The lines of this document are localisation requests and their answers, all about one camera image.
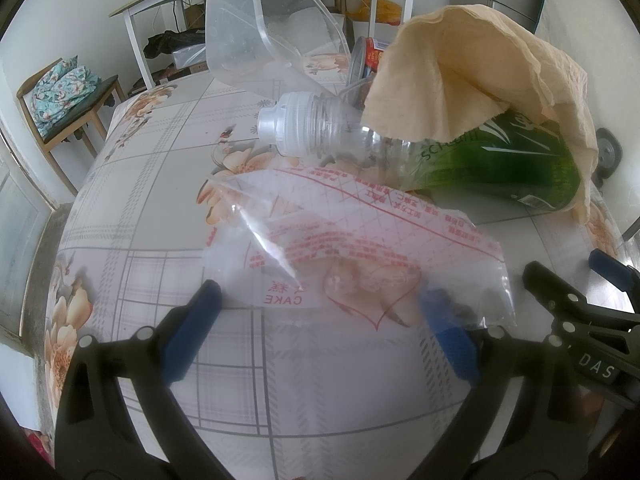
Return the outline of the floral cushion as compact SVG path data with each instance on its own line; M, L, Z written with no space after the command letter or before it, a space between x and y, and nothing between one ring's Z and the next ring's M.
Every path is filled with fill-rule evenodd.
M30 92L29 111L40 136L48 133L72 107L99 87L102 79L79 65L76 56L54 64Z

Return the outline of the green plastic bottle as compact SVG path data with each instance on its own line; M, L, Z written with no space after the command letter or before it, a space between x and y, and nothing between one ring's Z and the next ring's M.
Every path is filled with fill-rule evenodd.
M286 157L334 164L403 191L472 188L554 211L582 184L554 122L537 125L506 110L452 141L386 138L339 98L290 92L257 118L259 139Z

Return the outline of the yellow plastic bag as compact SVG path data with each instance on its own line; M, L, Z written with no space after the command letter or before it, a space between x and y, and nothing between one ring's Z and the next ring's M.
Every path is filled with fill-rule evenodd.
M372 0L356 0L346 15L353 21L365 22L370 18ZM398 26L402 7L392 0L376 0L375 21L381 24Z

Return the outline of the black bag under desk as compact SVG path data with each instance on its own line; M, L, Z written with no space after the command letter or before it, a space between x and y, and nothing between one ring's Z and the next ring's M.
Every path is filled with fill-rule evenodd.
M184 32L165 30L148 39L143 48L143 54L145 58L152 60L161 54L173 54L178 50L198 44L205 44L205 30L202 28L192 28Z

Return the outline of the beige paper napkin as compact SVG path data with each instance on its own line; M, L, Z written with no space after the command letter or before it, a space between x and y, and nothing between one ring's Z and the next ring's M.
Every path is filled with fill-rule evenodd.
M444 6L400 26L384 51L363 122L381 136L447 142L512 108L535 124L556 122L580 183L568 205L590 218L597 167L587 73L501 12Z

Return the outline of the clear plastic container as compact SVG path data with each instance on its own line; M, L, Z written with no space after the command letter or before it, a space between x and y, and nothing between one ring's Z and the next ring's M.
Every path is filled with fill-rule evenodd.
M217 80L267 99L347 86L348 44L321 0L207 0L205 45Z

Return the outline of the red drink can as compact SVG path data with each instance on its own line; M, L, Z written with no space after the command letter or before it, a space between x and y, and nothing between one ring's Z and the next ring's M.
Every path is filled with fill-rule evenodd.
M372 37L359 37L352 49L347 83L356 82L370 77L378 72L382 55L390 44Z

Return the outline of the clear cake wrapper bag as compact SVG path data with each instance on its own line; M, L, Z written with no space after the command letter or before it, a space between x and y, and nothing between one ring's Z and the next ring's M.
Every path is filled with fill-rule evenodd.
M427 286L464 326L515 324L502 249L461 211L326 168L227 174L200 197L203 264L235 306L411 327Z

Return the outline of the wooden chair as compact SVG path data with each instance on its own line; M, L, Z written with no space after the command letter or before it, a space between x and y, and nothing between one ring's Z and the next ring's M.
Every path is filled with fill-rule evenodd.
M119 79L116 75L102 79L99 87L95 92L87 96L79 104L70 109L67 115L57 122L53 128L44 136L40 136L32 114L29 111L29 98L30 92L35 87L36 82L45 74L54 64L61 61L62 58L58 58L53 63L47 65L35 75L27 78L17 89L15 96L18 104L20 104L25 122L28 125L29 130L32 132L38 148L44 158L55 172L55 174L63 181L66 188L72 193L77 193L77 186L73 184L67 174L62 169L60 164L56 161L52 155L54 148L61 143L67 141L72 136L80 139L85 147L89 151L91 156L96 156L96 149L94 148L91 140L86 133L86 127L92 125L96 128L102 139L106 138L107 130L99 116L99 110L107 106L112 106L116 101L122 102L125 99L125 93L122 91L122 86L119 83Z

